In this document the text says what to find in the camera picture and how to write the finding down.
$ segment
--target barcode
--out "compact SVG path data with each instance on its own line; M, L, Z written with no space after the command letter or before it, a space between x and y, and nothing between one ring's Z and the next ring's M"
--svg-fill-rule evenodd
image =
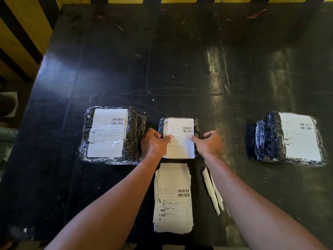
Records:
M178 194L178 197L189 197L189 193L188 194L180 193L180 194Z
M303 129L303 130L312 130L312 127L301 126L301 129Z
M111 122L111 125L123 125L124 122Z
M124 121L124 118L112 118L111 121Z

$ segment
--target stack of shipping labels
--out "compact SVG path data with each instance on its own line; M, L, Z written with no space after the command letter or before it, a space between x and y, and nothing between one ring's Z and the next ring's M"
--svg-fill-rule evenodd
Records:
M162 163L155 172L156 232L189 233L193 227L191 175L185 163Z

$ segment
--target table table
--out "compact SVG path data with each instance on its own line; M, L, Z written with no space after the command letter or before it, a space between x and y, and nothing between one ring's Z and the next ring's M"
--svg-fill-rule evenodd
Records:
M331 160L260 163L244 146L247 123L279 110L316 117L332 154L332 11L333 3L64 6L0 185L0 235L51 240L123 179L133 166L82 163L78 147L87 108L133 106L154 128L162 117L191 117L201 134L218 129L237 175L333 247ZM215 213L204 161L187 163L193 231L153 232L151 185L128 241L244 246L227 210Z

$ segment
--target clear plastic wrap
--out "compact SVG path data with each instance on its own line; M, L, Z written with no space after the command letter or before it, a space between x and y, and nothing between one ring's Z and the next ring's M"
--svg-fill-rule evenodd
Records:
M87 157L89 133L94 121L95 109L127 109L126 139L123 142L121 157ZM147 118L141 116L133 107L101 107L93 106L87 109L83 125L83 138L80 149L80 159L84 162L104 162L110 165L137 165L143 156L140 140L146 132Z
M260 161L312 167L324 166L327 162L327 153L315 118L294 113L270 111L265 119L259 120L254 150Z
M166 136L166 134L164 134L164 132L163 132L163 130L164 130L164 120L165 119L168 119L168 118L161 118L160 123L159 123L159 133L161 134L161 136L163 138ZM197 138L200 137L198 119L193 119L193 134ZM199 157L197 146L195 144L194 144L194 153L195 153L195 157Z

